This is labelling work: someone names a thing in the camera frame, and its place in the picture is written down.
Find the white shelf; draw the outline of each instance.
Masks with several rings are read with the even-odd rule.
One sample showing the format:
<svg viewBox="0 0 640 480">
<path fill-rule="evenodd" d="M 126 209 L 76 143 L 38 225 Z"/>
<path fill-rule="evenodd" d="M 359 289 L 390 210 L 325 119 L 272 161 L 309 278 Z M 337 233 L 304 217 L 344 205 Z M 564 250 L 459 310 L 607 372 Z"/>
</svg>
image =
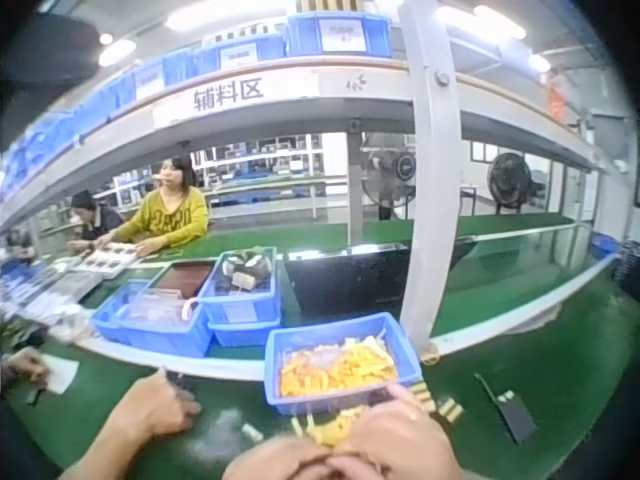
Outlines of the white shelf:
<svg viewBox="0 0 640 480">
<path fill-rule="evenodd" d="M 354 88 L 360 79 L 366 84 Z M 235 85 L 236 102 L 197 111 L 196 92 L 221 84 Z M 535 105 L 467 76 L 458 77 L 458 89 L 466 139 L 483 136 L 574 166 L 595 166 L 592 147 Z M 194 79 L 139 102 L 53 161 L 5 202 L 0 230 L 74 193 L 80 184 L 92 188 L 123 170 L 179 155 L 185 141 L 191 150 L 201 150 L 246 141 L 249 132 L 252 138 L 269 138 L 348 131 L 353 119 L 364 131 L 411 132 L 411 92 L 406 63 L 368 57 L 281 59 Z"/>
</svg>

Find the yellow sweater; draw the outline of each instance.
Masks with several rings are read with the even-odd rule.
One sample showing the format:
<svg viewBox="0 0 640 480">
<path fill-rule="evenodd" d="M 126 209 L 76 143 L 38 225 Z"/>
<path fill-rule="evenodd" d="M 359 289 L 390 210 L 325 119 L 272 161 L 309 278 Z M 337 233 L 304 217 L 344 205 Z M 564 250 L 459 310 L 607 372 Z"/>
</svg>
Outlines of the yellow sweater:
<svg viewBox="0 0 640 480">
<path fill-rule="evenodd" d="M 172 214 L 167 213 L 159 191 L 144 197 L 131 220 L 116 230 L 115 239 L 129 242 L 142 232 L 154 237 L 164 235 L 171 247 L 183 245 L 207 233 L 209 212 L 204 195 L 190 187 L 187 197 Z"/>
</svg>

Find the green conveyor belt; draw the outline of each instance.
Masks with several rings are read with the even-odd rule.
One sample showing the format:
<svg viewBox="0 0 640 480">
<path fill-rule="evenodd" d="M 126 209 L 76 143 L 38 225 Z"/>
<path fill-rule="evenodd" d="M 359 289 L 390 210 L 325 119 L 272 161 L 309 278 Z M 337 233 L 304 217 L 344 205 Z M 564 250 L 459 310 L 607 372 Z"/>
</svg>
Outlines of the green conveyor belt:
<svg viewBox="0 0 640 480">
<path fill-rule="evenodd" d="M 478 217 L 462 222 L 459 233 L 495 233 L 505 231 L 509 224 L 536 228 L 551 220 L 555 221 L 552 224 L 566 221 L 531 216 L 523 226 L 523 217 L 529 216 Z M 406 240 L 410 232 L 409 223 L 387 222 L 367 225 L 365 235 L 367 241 L 388 242 Z M 553 254 L 557 250 L 546 235 L 533 243 L 500 241 L 461 261 L 449 276 L 440 311 L 440 320 L 445 321 L 438 321 L 437 333 L 521 305 L 589 265 L 577 262 L 571 268 L 560 268 Z M 256 244 L 276 245 L 280 250 L 331 250 L 341 248 L 345 241 L 346 231 L 333 225 L 261 230 L 214 235 L 185 248 L 181 257 L 215 256 Z M 155 269 L 146 269 L 129 275 L 149 278 L 155 273 Z M 588 434 L 635 351 L 640 331 L 640 307 L 617 290 L 607 275 L 604 272 L 568 300 L 558 319 L 545 328 L 494 339 L 424 370 L 436 398 L 453 396 L 465 408 L 459 421 L 448 428 L 464 467 L 497 479 L 546 478 Z M 96 292 L 88 304 L 99 304 L 121 280 Z M 300 312 L 290 289 L 283 290 L 283 305 L 285 317 L 295 323 Z M 62 396 L 42 396 L 35 408 L 25 404 L 26 386 L 11 391 L 9 400 L 43 450 L 67 466 L 85 451 L 133 381 L 151 370 L 52 342 L 44 350 L 81 362 L 73 384 Z M 214 348 L 210 354 L 257 358 L 261 349 Z M 475 372 L 481 372 L 497 391 L 511 389 L 523 398 L 539 427 L 524 445 L 516 447 L 511 442 L 474 379 Z M 220 478 L 229 459 L 249 447 L 244 440 L 235 442 L 236 437 L 225 437 L 222 443 L 216 437 L 215 422 L 230 409 L 267 436 L 289 429 L 287 419 L 265 403 L 261 383 L 192 379 L 191 385 L 203 404 L 202 418 L 191 433 L 147 448 L 129 478 Z"/>
</svg>

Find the sleeve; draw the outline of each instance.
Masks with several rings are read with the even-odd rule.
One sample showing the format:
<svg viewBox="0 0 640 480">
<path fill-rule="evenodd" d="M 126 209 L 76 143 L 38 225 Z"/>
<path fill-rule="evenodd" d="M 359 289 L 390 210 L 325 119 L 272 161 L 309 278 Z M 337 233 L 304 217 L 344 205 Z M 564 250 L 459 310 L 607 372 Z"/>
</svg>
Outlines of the sleeve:
<svg viewBox="0 0 640 480">
<path fill-rule="evenodd" d="M 147 195 L 142 201 L 142 205 L 136 214 L 128 222 L 123 223 L 116 230 L 114 239 L 121 242 L 130 242 L 133 237 L 147 228 L 149 223 L 150 195 Z"/>
<path fill-rule="evenodd" d="M 194 198 L 189 204 L 189 210 L 191 211 L 191 223 L 176 230 L 175 232 L 165 235 L 170 247 L 189 243 L 207 233 L 207 227 L 209 225 L 207 202 L 204 199 L 204 195 L 202 195 L 202 192 L 199 190 L 196 190 L 193 197 Z"/>
</svg>

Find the bin label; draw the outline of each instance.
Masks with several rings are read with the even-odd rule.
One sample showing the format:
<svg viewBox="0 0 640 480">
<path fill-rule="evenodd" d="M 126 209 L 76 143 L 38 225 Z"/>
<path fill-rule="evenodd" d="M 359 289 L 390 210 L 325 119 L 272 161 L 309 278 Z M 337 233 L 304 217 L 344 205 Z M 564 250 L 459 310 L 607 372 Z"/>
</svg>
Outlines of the bin label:
<svg viewBox="0 0 640 480">
<path fill-rule="evenodd" d="M 360 20 L 320 20 L 322 50 L 325 52 L 366 52 L 367 42 Z"/>
<path fill-rule="evenodd" d="M 136 100 L 150 97 L 164 90 L 162 64 L 146 67 L 134 73 L 136 79 Z"/>
<path fill-rule="evenodd" d="M 256 323 L 258 321 L 256 309 L 253 308 L 251 302 L 225 303 L 222 308 L 224 308 L 229 323 Z"/>
<path fill-rule="evenodd" d="M 258 48 L 255 43 L 220 50 L 220 67 L 222 69 L 251 63 L 258 63 Z"/>
</svg>

